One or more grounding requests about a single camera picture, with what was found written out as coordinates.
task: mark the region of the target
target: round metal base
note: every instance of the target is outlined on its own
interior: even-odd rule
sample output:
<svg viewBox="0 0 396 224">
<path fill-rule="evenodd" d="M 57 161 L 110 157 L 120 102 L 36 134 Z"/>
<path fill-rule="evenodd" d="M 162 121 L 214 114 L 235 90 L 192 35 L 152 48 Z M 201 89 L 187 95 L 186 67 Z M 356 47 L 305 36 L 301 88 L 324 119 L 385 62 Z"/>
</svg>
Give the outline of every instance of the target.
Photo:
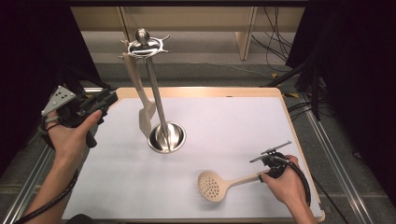
<svg viewBox="0 0 396 224">
<path fill-rule="evenodd" d="M 148 138 L 148 145 L 158 153 L 177 151 L 186 141 L 186 132 L 180 125 L 174 122 L 166 122 L 166 124 L 169 130 L 168 141 L 163 136 L 161 124 L 151 130 Z"/>
</svg>

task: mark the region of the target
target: white paper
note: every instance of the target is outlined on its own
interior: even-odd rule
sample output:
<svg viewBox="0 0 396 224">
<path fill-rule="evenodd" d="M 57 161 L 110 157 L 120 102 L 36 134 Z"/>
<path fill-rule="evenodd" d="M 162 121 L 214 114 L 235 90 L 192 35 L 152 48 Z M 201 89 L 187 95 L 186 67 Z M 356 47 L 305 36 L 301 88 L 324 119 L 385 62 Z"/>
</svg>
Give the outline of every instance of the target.
<svg viewBox="0 0 396 224">
<path fill-rule="evenodd" d="M 279 152 L 302 160 L 278 97 L 162 100 L 166 120 L 186 130 L 184 146 L 171 154 L 154 152 L 138 127 L 140 100 L 121 100 L 99 126 L 98 145 L 85 161 L 64 219 L 80 213 L 115 220 L 291 217 L 260 181 L 229 188 L 220 203 L 204 199 L 197 187 L 204 170 L 235 179 L 268 169 L 249 161 L 288 140 Z M 160 123 L 157 114 L 151 123 Z M 322 217 L 313 189 L 311 209 Z"/>
</svg>

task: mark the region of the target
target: spoon handle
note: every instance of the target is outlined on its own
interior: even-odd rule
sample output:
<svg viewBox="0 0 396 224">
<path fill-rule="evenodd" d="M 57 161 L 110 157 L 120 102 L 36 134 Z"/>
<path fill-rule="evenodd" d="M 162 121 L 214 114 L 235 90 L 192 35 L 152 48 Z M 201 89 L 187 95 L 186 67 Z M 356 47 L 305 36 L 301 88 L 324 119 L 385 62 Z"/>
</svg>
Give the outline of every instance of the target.
<svg viewBox="0 0 396 224">
<path fill-rule="evenodd" d="M 143 106 L 149 106 L 151 101 L 149 100 L 143 89 L 143 84 L 139 71 L 137 70 L 136 61 L 134 60 L 134 58 L 131 58 L 127 53 L 122 53 L 122 56 L 125 61 L 125 67 L 128 70 L 132 82 L 134 83 L 134 88 L 136 89 L 137 94 L 139 95 L 139 98 L 143 103 Z"/>
<path fill-rule="evenodd" d="M 234 186 L 234 185 L 241 185 L 241 184 L 246 184 L 248 182 L 254 181 L 254 180 L 258 180 L 259 176 L 264 173 L 264 172 L 258 172 L 256 174 L 253 175 L 245 175 L 239 178 L 236 178 L 234 180 L 230 180 L 230 186 Z"/>
</svg>

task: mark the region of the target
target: metal rail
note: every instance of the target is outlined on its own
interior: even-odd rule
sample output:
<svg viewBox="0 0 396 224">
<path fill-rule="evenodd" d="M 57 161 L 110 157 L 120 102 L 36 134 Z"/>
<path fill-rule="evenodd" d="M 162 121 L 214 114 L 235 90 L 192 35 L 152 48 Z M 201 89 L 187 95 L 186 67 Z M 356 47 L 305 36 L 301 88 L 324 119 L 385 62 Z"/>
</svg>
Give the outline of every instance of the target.
<svg viewBox="0 0 396 224">
<path fill-rule="evenodd" d="M 35 186 L 39 178 L 43 175 L 47 164 L 52 157 L 53 150 L 49 146 L 45 146 L 41 152 L 40 157 L 35 163 L 35 167 L 29 174 L 26 182 L 23 184 L 20 193 L 18 194 L 15 202 L 9 207 L 6 218 L 3 220 L 3 224 L 11 224 L 18 220 L 24 213 L 26 206 L 32 198 L 32 194 L 35 191 Z"/>
<path fill-rule="evenodd" d="M 303 103 L 309 102 L 305 93 L 299 94 Z M 347 170 L 345 169 L 343 163 L 341 163 L 337 152 L 335 151 L 329 137 L 324 131 L 321 122 L 315 119 L 315 116 L 311 111 L 307 112 L 307 116 L 359 223 L 374 223 L 363 199 L 352 183 L 349 175 L 347 174 Z"/>
</svg>

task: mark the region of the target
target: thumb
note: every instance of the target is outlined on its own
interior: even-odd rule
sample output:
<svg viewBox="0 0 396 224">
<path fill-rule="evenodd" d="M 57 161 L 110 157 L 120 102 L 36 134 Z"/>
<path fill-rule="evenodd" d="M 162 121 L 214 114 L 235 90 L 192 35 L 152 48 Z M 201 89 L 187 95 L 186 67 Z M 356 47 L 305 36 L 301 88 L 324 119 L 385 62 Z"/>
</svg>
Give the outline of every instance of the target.
<svg viewBox="0 0 396 224">
<path fill-rule="evenodd" d="M 269 182 L 271 182 L 273 180 L 273 178 L 271 176 L 269 176 L 266 173 L 262 173 L 262 181 L 264 181 L 265 184 L 268 185 Z"/>
<path fill-rule="evenodd" d="M 96 122 L 101 118 L 102 110 L 96 110 L 91 115 L 89 115 L 78 127 L 78 131 L 81 133 L 87 133 L 90 128 L 96 124 Z"/>
</svg>

